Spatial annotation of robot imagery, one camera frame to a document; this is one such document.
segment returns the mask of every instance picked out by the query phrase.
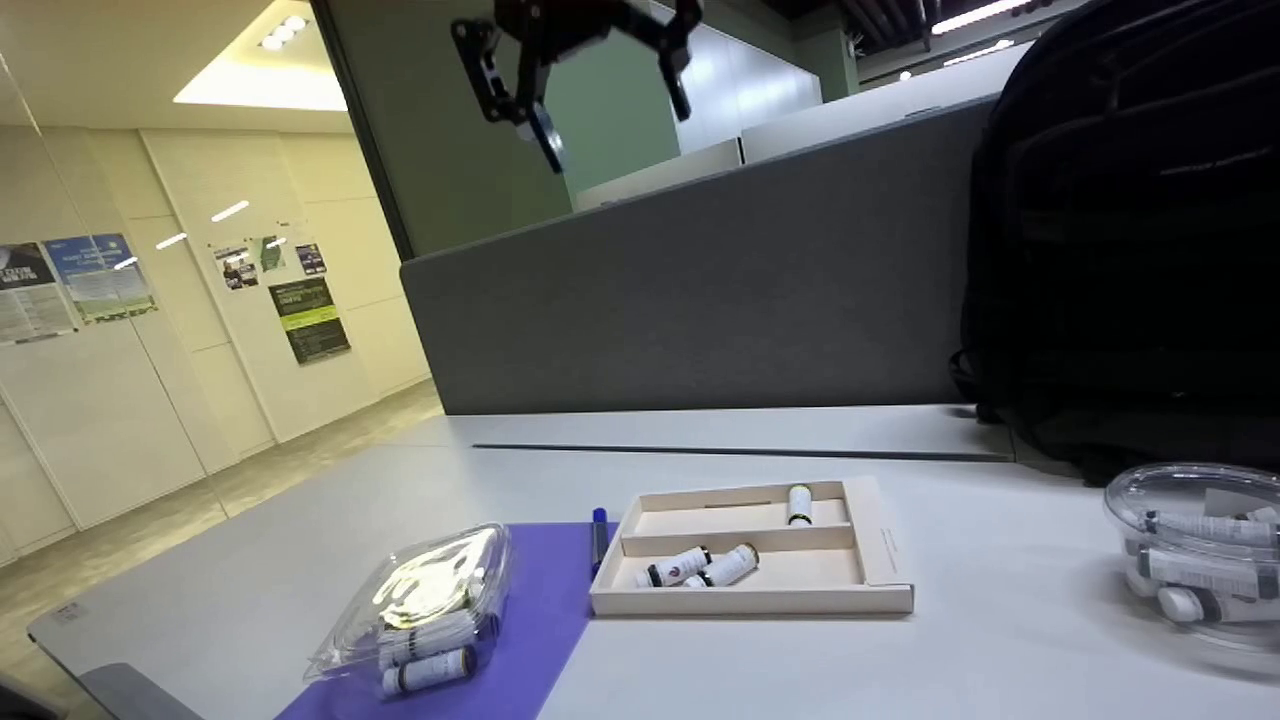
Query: floor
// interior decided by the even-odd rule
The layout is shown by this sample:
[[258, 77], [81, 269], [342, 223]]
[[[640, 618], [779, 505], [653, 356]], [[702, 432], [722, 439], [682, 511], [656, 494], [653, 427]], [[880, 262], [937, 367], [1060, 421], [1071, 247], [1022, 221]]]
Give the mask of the floor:
[[280, 444], [237, 470], [226, 470], [178, 496], [137, 509], [112, 526], [70, 538], [19, 566], [0, 567], [0, 676], [16, 680], [70, 720], [107, 718], [81, 685], [59, 672], [33, 641], [30, 625], [51, 610], [77, 600], [92, 583], [106, 583], [306, 481], [316, 471], [377, 450], [423, 415], [441, 415], [436, 394], [411, 387], [313, 438]]

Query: wooden box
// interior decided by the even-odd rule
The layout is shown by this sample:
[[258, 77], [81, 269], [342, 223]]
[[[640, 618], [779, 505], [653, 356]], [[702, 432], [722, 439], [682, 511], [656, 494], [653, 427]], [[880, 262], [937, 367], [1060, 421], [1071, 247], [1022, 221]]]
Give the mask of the wooden box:
[[[814, 526], [789, 526], [789, 494], [814, 494]], [[640, 496], [592, 583], [596, 618], [910, 618], [918, 583], [874, 484], [798, 481]], [[649, 566], [706, 546], [752, 546], [759, 567], [732, 588], [653, 588]]]

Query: black bag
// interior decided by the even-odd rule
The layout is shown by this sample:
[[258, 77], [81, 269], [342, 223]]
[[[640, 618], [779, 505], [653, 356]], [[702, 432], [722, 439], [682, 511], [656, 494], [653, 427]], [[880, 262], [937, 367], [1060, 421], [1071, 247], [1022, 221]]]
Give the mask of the black bag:
[[1096, 0], [1011, 73], [974, 178], [961, 386], [1110, 481], [1280, 470], [1280, 0]]

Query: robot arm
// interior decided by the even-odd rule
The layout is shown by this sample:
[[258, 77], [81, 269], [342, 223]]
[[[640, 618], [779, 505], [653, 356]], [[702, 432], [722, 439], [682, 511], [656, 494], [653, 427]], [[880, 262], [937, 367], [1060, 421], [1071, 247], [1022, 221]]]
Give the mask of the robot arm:
[[[498, 0], [491, 21], [454, 23], [454, 45], [486, 120], [528, 125], [552, 171], [566, 171], [566, 139], [544, 108], [552, 65], [618, 30], [656, 51], [674, 108], [682, 120], [690, 120], [692, 108], [682, 73], [690, 67], [690, 35], [702, 21], [702, 0], [675, 0], [675, 17], [670, 23], [631, 10], [629, 0]], [[501, 31], [522, 41], [517, 96], [491, 65]]]

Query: purple mat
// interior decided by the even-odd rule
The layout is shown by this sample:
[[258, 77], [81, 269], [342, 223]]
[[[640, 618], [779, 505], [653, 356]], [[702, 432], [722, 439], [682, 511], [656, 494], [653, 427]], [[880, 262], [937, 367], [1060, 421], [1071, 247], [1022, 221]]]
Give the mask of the purple mat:
[[313, 685], [280, 720], [531, 720], [588, 628], [592, 529], [512, 526], [506, 625], [471, 680], [379, 700], [377, 672]]

